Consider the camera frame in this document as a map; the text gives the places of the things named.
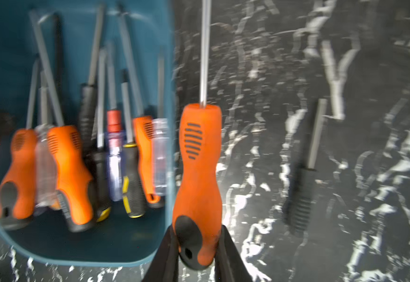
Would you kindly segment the red blue screwdriver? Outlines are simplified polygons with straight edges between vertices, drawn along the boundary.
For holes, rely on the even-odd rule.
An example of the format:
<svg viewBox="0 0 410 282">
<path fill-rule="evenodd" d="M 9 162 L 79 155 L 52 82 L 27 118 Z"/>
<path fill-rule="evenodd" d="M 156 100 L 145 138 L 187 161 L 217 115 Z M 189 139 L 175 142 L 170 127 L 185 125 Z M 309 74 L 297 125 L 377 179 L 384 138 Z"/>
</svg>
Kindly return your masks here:
<svg viewBox="0 0 410 282">
<path fill-rule="evenodd" d="M 117 106 L 114 43 L 109 41 L 107 51 L 107 82 L 108 82 L 108 111 L 107 111 L 107 144 L 108 144 L 108 174 L 110 198 L 113 202 L 122 199 L 122 169 L 121 147 L 123 142 L 121 112 Z"/>
</svg>

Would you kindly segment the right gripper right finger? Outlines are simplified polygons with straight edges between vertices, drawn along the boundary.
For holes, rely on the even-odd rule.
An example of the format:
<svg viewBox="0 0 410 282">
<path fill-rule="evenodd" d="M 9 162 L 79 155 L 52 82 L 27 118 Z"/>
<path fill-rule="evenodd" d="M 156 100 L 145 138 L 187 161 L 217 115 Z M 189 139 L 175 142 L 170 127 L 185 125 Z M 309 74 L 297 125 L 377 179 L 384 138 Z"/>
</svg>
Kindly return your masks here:
<svg viewBox="0 0 410 282">
<path fill-rule="evenodd" d="M 215 254 L 214 277 L 216 282 L 252 282 L 252 278 L 225 225 Z"/>
</svg>

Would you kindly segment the orange screwdriver in box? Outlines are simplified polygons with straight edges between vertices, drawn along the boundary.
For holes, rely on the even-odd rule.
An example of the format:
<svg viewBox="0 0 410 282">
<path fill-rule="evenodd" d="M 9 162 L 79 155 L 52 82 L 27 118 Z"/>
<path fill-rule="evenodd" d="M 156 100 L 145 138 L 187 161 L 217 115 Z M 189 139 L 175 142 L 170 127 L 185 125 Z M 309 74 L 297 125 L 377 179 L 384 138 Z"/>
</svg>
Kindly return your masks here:
<svg viewBox="0 0 410 282">
<path fill-rule="evenodd" d="M 144 114 L 143 102 L 139 86 L 139 79 L 135 68 L 133 51 L 131 47 L 130 34 L 125 18 L 125 10 L 122 4 L 118 4 L 119 12 L 119 28 L 121 40 L 123 43 L 123 51 L 127 64 L 128 79 L 133 95 L 133 104 L 135 105 L 135 116 L 132 116 L 132 124 L 134 130 L 134 140 L 139 151 L 138 171 L 141 179 L 141 184 L 146 197 L 147 207 L 158 209 L 164 206 L 164 200 L 161 196 L 156 195 L 153 184 L 153 168 L 152 168 L 152 138 L 154 129 L 151 116 Z"/>
</svg>

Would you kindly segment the black yellow screwdriver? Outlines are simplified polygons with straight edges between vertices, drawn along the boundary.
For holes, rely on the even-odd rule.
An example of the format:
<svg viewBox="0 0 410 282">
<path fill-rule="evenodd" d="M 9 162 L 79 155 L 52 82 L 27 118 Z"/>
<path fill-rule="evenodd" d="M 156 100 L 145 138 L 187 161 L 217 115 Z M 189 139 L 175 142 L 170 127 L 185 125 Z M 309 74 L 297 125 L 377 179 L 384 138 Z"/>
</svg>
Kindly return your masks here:
<svg viewBox="0 0 410 282">
<path fill-rule="evenodd" d="M 147 202 L 138 171 L 139 151 L 134 140 L 134 130 L 131 119 L 130 95 L 128 92 L 128 71 L 121 70 L 121 95 L 123 100 L 123 115 L 126 131 L 126 142 L 123 150 L 123 203 L 128 217 L 135 219 L 146 213 Z"/>
</svg>

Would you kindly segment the black screwdriver in box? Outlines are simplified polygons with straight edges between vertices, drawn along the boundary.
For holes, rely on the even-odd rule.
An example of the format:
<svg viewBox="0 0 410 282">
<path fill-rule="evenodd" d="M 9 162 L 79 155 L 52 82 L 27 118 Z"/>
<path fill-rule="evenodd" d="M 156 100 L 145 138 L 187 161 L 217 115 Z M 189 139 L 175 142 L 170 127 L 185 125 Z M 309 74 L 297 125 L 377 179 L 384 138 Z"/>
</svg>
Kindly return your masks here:
<svg viewBox="0 0 410 282">
<path fill-rule="evenodd" d="M 79 111 L 78 129 L 82 141 L 82 154 L 88 155 L 91 151 L 92 133 L 97 106 L 97 66 L 99 61 L 100 42 L 103 31 L 104 15 L 106 6 L 100 4 L 97 9 L 96 26 L 92 44 L 92 54 L 88 73 L 88 80 L 81 85 L 81 103 Z"/>
</svg>

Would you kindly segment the black handled screwdriver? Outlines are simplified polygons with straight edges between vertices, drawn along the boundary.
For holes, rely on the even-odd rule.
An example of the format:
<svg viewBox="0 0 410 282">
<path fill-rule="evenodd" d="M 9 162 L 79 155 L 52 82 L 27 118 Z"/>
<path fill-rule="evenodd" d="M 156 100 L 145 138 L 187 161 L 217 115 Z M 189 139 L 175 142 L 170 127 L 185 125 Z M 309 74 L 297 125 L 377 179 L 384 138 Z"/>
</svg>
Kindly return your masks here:
<svg viewBox="0 0 410 282">
<path fill-rule="evenodd" d="M 327 100 L 318 99 L 314 111 L 313 128 L 306 143 L 306 155 L 296 170 L 293 187 L 290 189 L 290 201 L 287 206 L 287 223 L 290 232 L 297 237 L 304 236 L 310 222 L 314 183 L 316 179 L 316 161 L 321 141 Z"/>
</svg>

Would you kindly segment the orange screwdriver left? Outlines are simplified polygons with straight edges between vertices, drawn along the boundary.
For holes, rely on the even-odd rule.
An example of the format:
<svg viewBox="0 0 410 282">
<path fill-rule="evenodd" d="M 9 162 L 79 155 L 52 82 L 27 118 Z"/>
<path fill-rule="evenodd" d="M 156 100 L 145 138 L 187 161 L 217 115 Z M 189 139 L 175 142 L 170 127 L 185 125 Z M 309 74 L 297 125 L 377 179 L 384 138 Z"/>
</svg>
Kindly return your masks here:
<svg viewBox="0 0 410 282">
<path fill-rule="evenodd" d="M 40 58 L 36 58 L 30 84 L 26 126 L 13 135 L 12 161 L 0 183 L 0 224 L 5 230 L 26 227 L 33 220 L 36 199 L 36 145 L 33 129 Z"/>
</svg>

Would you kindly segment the orange screwdriver large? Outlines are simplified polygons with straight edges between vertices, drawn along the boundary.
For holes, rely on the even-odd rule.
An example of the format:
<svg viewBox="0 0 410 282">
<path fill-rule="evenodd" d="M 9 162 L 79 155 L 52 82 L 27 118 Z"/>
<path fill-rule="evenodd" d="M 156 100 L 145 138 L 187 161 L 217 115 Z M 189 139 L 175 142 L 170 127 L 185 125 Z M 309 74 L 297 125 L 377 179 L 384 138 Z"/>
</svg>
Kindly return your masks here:
<svg viewBox="0 0 410 282">
<path fill-rule="evenodd" d="M 172 227 L 183 263 L 204 270 L 213 262 L 221 234 L 222 200 L 216 178 L 222 113 L 207 103 L 211 1 L 202 2 L 200 99 L 184 107 L 180 121 L 183 178 Z"/>
</svg>

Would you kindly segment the clear tester screwdriver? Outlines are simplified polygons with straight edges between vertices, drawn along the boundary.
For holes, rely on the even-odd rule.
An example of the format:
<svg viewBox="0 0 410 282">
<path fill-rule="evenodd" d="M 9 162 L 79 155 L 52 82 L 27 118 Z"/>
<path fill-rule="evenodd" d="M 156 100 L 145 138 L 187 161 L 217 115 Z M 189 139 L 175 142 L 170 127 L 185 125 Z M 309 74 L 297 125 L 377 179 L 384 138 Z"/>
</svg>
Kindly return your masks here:
<svg viewBox="0 0 410 282">
<path fill-rule="evenodd" d="M 56 176 L 55 161 L 48 150 L 48 131 L 53 128 L 51 102 L 48 83 L 44 71 L 40 72 L 39 88 L 39 124 L 35 128 L 36 145 L 36 205 L 35 216 L 42 215 L 49 208 L 56 209 Z"/>
</svg>

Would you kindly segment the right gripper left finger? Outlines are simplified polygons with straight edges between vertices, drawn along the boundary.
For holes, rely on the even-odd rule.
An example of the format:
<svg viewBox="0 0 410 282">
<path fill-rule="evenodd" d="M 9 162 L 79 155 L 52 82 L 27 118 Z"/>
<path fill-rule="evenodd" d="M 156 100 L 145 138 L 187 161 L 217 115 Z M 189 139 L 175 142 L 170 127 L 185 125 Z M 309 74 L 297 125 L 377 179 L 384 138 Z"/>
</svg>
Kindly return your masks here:
<svg viewBox="0 0 410 282">
<path fill-rule="evenodd" d="M 169 226 L 142 282 L 178 282 L 179 246 L 172 226 Z"/>
</svg>

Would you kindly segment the clear handled screwdriver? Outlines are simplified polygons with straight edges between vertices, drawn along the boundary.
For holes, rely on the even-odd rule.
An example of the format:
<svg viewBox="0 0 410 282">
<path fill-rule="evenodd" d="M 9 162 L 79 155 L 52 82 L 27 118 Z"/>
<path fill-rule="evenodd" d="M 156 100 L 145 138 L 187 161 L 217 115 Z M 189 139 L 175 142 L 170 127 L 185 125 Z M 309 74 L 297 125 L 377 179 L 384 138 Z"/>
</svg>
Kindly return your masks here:
<svg viewBox="0 0 410 282">
<path fill-rule="evenodd" d="M 168 120 L 164 116 L 164 55 L 158 57 L 158 107 L 157 117 L 153 120 L 153 184 L 156 195 L 165 196 L 167 191 L 167 141 Z"/>
</svg>

